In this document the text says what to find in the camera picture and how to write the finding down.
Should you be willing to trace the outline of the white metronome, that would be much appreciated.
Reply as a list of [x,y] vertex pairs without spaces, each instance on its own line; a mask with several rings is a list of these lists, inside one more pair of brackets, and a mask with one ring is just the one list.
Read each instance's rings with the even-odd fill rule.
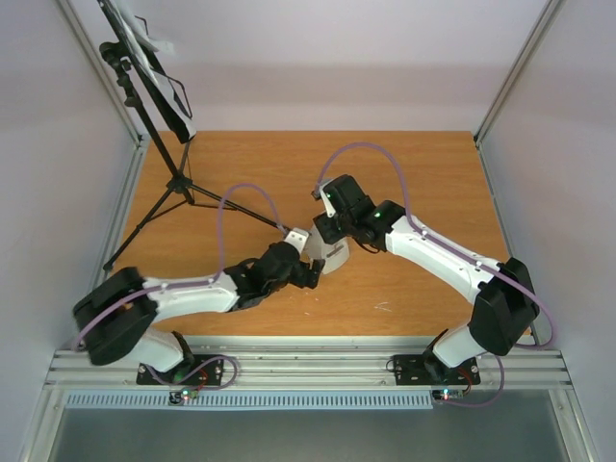
[[304,253],[311,260],[324,261],[321,270],[323,275],[338,270],[350,256],[347,238],[342,238],[334,244],[327,244],[316,225],[313,225],[309,230],[309,238],[304,247]]

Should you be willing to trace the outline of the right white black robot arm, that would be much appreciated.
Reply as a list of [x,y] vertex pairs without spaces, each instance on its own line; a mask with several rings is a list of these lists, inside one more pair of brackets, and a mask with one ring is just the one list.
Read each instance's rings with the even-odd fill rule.
[[504,356],[538,317],[526,266],[502,263],[434,232],[391,200],[374,204],[347,174],[317,186],[324,211],[314,219],[326,244],[351,238],[363,248],[389,252],[427,270],[473,307],[470,320],[437,336],[423,353],[423,367],[445,382],[459,366],[482,353]]

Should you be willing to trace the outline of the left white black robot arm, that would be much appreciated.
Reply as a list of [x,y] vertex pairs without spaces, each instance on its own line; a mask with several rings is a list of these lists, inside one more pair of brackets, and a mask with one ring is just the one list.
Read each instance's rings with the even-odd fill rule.
[[258,306],[288,285],[318,286],[323,259],[301,259],[301,248],[286,241],[271,244],[259,258],[205,277],[157,279],[128,267],[104,281],[73,307],[76,340],[94,366],[133,356],[172,383],[193,374],[193,358],[178,333],[154,323],[198,313],[232,313]]

